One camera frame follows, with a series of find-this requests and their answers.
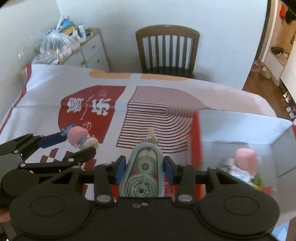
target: wooden floor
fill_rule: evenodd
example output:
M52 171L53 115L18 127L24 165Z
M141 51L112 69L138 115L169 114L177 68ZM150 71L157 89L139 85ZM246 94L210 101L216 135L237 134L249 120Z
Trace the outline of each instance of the wooden floor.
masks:
M283 98L281 88L276 86L271 79L268 80L260 74L250 72L243 90L262 96L274 109L277 117L291 121L286 111L289 104Z

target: gear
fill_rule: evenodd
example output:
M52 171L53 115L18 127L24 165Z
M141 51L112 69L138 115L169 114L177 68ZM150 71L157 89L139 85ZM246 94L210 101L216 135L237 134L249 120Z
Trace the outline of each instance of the gear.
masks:
M135 162L137 173L151 174L154 170L155 160L150 156L140 157Z
M135 174L129 177L125 186L126 197L157 197L157 181L148 174Z

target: drawer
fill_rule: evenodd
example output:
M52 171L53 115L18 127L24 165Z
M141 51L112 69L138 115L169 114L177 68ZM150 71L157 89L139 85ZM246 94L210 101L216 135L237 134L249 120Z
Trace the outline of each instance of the drawer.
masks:
M98 51L94 54L90 61L86 63L90 69L100 69L109 71L108 63L104 51Z
M64 65L72 65L72 66L78 66L78 67L86 67L85 61L83 59L83 56L81 52L74 53L65 63Z
M82 53L85 61L88 62L97 51L104 52L99 34L82 46Z
M281 63L273 56L272 53L268 52L264 64L269 69L269 71L273 74L276 80L279 79L284 67Z

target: metal screw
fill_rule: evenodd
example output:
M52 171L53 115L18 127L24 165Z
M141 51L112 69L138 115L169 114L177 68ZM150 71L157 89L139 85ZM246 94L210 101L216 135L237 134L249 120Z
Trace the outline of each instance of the metal screw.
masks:
M139 203L134 203L132 206L133 206L134 208L140 208L140 207L141 207L141 205L140 205Z
M188 194L182 194L180 196L178 196L178 199L179 201L181 202L190 202L193 200L193 197L191 197L190 195Z
M110 202L111 201L111 197L109 195L99 195L97 196L96 200L98 202Z
M141 206L147 207L147 206L149 206L149 203L148 202L141 202Z

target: small doll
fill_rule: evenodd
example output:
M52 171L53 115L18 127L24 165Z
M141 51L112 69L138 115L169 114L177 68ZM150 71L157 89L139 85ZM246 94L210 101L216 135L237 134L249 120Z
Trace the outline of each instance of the small doll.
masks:
M256 152L248 148L240 148L236 151L235 165L255 176L258 171Z
M99 148L98 140L94 136L90 137L88 130L80 126L74 126L67 131L67 140L81 150L90 146Z

